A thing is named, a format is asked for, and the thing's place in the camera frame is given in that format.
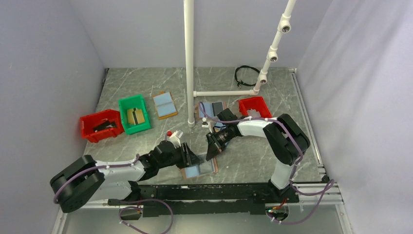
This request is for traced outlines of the grey credit card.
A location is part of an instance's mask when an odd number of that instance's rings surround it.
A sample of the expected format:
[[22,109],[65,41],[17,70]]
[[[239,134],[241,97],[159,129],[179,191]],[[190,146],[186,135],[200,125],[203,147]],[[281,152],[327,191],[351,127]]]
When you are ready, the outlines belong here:
[[207,175],[215,172],[215,164],[211,161],[205,161],[198,165],[199,175]]

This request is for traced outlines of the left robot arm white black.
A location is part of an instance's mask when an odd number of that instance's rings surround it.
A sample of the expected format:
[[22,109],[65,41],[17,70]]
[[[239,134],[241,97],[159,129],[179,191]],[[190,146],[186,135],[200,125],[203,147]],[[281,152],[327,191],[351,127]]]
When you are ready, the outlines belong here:
[[132,205],[140,198],[139,181],[155,177],[165,167],[183,169],[201,162],[185,142],[177,146],[168,140],[128,161],[105,162],[84,155],[50,180],[53,202],[64,213],[102,199],[118,199]]

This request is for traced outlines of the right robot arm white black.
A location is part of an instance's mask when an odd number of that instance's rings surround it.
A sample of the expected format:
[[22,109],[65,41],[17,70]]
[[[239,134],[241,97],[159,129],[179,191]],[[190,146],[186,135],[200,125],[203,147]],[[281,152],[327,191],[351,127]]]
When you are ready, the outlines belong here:
[[217,115],[216,120],[225,125],[223,130],[206,135],[208,148],[206,160],[211,160],[222,153],[226,144],[236,137],[265,138],[276,159],[274,173],[268,189],[269,198],[274,202],[281,202],[287,196],[287,187],[293,177],[294,167],[300,163],[306,150],[311,146],[310,140],[304,131],[288,114],[279,117],[244,117],[238,118],[230,109],[226,108]]

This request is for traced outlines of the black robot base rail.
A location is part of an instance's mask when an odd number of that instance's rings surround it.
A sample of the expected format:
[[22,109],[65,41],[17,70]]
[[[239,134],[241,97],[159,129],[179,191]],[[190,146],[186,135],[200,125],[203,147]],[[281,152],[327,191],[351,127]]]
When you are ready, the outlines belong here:
[[265,209],[281,203],[298,203],[291,188],[277,192],[268,182],[232,184],[141,185],[125,199],[109,199],[109,206],[142,205],[144,217],[175,215],[248,213],[263,215]]

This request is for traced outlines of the brown blue card holder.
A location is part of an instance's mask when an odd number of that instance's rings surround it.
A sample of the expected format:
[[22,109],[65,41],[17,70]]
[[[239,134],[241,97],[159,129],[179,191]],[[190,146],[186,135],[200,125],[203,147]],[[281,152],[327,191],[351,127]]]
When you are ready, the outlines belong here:
[[218,164],[215,158],[210,161],[202,162],[198,165],[183,168],[181,170],[184,179],[215,174],[218,173],[218,171]]

